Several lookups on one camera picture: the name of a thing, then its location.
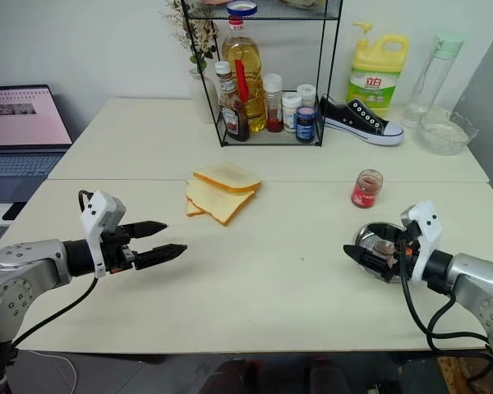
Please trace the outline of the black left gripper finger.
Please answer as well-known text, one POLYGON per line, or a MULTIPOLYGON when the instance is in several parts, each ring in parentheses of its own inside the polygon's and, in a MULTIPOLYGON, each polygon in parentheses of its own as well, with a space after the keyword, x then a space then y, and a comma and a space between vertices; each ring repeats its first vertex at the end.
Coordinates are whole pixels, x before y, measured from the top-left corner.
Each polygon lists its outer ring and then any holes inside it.
POLYGON ((187 250, 186 245, 167 244, 152 250, 137 253, 134 259, 135 270, 142 270, 171 261, 187 250))
POLYGON ((156 221, 129 223, 127 225, 127 234, 132 239, 140 239, 157 234, 167 227, 167 224, 156 221))

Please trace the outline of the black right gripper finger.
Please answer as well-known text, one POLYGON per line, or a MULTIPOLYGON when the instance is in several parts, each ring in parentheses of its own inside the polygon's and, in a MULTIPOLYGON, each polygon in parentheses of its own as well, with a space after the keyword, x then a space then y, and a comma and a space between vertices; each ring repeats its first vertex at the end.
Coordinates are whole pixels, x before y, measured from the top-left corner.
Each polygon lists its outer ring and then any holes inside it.
POLYGON ((344 253, 356 263, 372 272, 383 275, 389 271, 389 265, 385 258, 373 254, 371 251, 359 245, 344 245, 344 253))

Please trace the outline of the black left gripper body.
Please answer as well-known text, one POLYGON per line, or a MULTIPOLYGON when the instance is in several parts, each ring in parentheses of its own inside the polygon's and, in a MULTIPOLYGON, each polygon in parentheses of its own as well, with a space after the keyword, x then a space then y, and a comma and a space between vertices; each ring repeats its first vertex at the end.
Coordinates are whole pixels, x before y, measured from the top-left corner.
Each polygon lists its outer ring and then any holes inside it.
POLYGON ((114 232, 103 232, 100 236, 104 265, 109 273, 119 273, 133 268, 135 253, 130 250, 131 239, 135 238, 135 225, 116 227, 114 232))

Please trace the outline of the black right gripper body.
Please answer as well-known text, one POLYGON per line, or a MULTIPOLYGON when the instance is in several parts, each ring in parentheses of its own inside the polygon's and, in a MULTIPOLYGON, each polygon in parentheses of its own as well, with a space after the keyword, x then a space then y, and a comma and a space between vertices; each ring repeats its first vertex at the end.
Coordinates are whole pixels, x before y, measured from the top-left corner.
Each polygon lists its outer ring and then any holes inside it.
POLYGON ((410 224, 401 229, 393 224, 385 224, 384 239, 393 245, 393 251, 386 258, 388 269, 384 273, 387 282, 397 282, 400 279, 400 268, 405 267, 407 279, 412 276, 414 264, 419 250, 419 226, 410 224))

